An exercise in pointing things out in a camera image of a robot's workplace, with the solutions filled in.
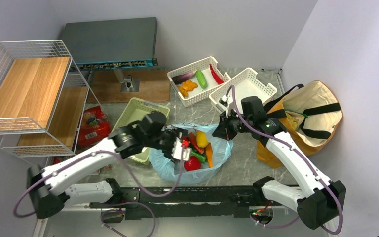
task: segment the wire shelf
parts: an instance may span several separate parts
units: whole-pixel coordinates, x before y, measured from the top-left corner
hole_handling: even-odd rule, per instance
[[[58,156],[74,155],[72,150],[63,145],[3,147],[3,149],[18,157],[47,157],[55,154]]]
[[[57,92],[56,100],[54,101],[53,108],[51,109],[50,116],[48,118],[47,126],[41,126],[41,121],[36,121],[31,117],[17,117],[12,116],[12,118],[0,118],[0,135],[13,135],[32,133],[47,133],[43,134],[44,136],[51,136],[54,138],[58,145],[53,144],[37,144],[31,146],[15,146],[15,147],[1,147],[2,149],[10,152],[18,157],[39,157],[39,156],[71,156],[74,155],[74,150],[76,149],[76,144],[72,149],[68,148],[65,144],[60,142],[57,136],[52,136],[50,134],[52,121],[54,120],[53,116],[57,113],[57,108],[63,106],[61,102],[61,95],[68,87],[88,87],[87,91],[78,92],[82,95],[79,100],[83,99],[83,95],[86,94],[83,106],[80,105],[81,112],[85,108],[84,104],[88,95],[93,95],[89,84],[87,83],[85,77],[80,73],[80,70],[76,63],[74,62],[71,54],[66,48],[65,44],[61,40],[35,40],[35,41],[7,41],[0,42],[0,86],[5,80],[8,72],[11,69],[11,66],[16,62],[17,59],[34,59],[34,58],[57,58],[57,57],[69,57],[69,63],[66,66],[65,74],[62,79],[59,91]],[[69,69],[75,68],[75,72],[69,72]]]

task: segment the red bell pepper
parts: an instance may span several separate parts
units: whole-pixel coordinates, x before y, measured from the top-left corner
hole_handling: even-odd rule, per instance
[[[186,171],[193,171],[201,169],[201,162],[197,157],[191,157],[188,161],[184,162],[184,168]]]
[[[210,63],[210,70],[211,70],[211,74],[213,75],[213,78],[214,80],[217,82],[217,84],[222,84],[222,83],[225,83],[220,77],[219,75],[217,75],[217,73],[214,71],[213,69],[213,65],[211,65]]]

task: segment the light blue plastic bag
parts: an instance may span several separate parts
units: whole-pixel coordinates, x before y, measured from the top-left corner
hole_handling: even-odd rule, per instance
[[[203,131],[207,136],[207,140],[211,143],[211,147],[213,148],[213,167],[210,168],[208,166],[208,162],[206,162],[202,163],[202,167],[199,170],[187,172],[183,168],[182,177],[179,182],[180,184],[198,184],[202,181],[210,179],[217,174],[219,168],[230,157],[233,142],[212,136],[214,130],[217,128],[217,125],[202,126],[191,123],[180,123],[169,125],[167,127],[169,128],[171,126],[183,128],[194,133],[196,130]],[[174,164],[170,159],[163,155],[161,150],[155,149],[150,149],[149,161],[162,180],[177,180],[179,174],[179,161]]]

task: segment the white wire rack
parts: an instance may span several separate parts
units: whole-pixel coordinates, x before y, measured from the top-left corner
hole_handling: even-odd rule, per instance
[[[19,118],[0,118],[0,136],[3,136],[0,142],[0,148],[3,150],[14,154],[18,157],[42,157],[42,156],[68,156],[74,155],[76,150],[76,141],[78,135],[75,135],[74,145],[70,148],[63,144],[60,140],[54,137],[49,132],[51,122],[53,121],[53,115],[57,108],[60,94],[63,88],[68,87],[86,87],[86,97],[88,95],[95,96],[91,88],[89,87],[86,79],[80,73],[79,67],[76,65],[71,54],[66,48],[65,44],[61,40],[36,40],[36,41],[7,41],[0,42],[0,85],[4,81],[9,69],[16,59],[25,59],[25,58],[53,58],[53,57],[69,57],[70,62],[66,68],[65,76],[63,78],[62,84],[60,86],[55,105],[51,112],[49,122],[46,127],[40,126],[39,122],[34,121],[30,117],[19,117]],[[69,72],[69,69],[75,68],[75,72]],[[33,133],[46,133],[49,137],[53,138],[55,142],[52,142],[51,145],[28,145],[28,146],[5,146],[3,140],[5,135],[14,134],[21,137],[25,134]]]

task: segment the eggplant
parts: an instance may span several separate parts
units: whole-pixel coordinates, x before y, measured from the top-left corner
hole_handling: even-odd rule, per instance
[[[195,72],[189,72],[189,73],[185,73],[185,74],[182,74],[179,76],[174,76],[172,78],[172,81],[175,83],[175,85],[179,85],[179,84],[191,79],[194,76],[195,76]]]

